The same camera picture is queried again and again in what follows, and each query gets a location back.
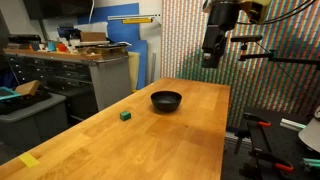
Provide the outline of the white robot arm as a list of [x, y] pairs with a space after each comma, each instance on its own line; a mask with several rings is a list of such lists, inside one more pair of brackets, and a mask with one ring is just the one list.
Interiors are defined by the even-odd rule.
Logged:
[[202, 66], [217, 68], [225, 50], [226, 32], [235, 27], [239, 6], [235, 0], [212, 0], [206, 6], [209, 8], [209, 18], [202, 44]]

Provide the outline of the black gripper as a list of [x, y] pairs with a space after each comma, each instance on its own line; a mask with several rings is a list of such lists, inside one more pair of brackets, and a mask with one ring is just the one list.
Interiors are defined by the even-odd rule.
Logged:
[[202, 49], [204, 68], [211, 67], [211, 61], [213, 61], [213, 67], [217, 68], [219, 65], [220, 58], [224, 54], [225, 49], [225, 37], [226, 31], [218, 25], [208, 25], [205, 33]]

